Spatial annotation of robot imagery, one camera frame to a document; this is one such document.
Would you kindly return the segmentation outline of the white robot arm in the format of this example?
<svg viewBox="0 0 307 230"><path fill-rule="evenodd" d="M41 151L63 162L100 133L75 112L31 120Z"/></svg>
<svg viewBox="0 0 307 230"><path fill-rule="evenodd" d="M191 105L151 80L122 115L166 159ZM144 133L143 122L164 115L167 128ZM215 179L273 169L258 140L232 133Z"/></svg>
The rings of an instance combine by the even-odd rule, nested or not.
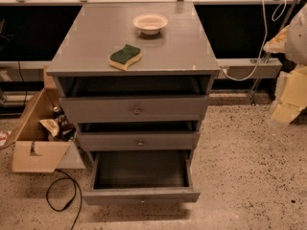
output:
<svg viewBox="0 0 307 230"><path fill-rule="evenodd" d="M307 5L290 24L268 41L267 53L284 53L295 69L278 79L276 101L271 118L289 124L307 107Z"/></svg>

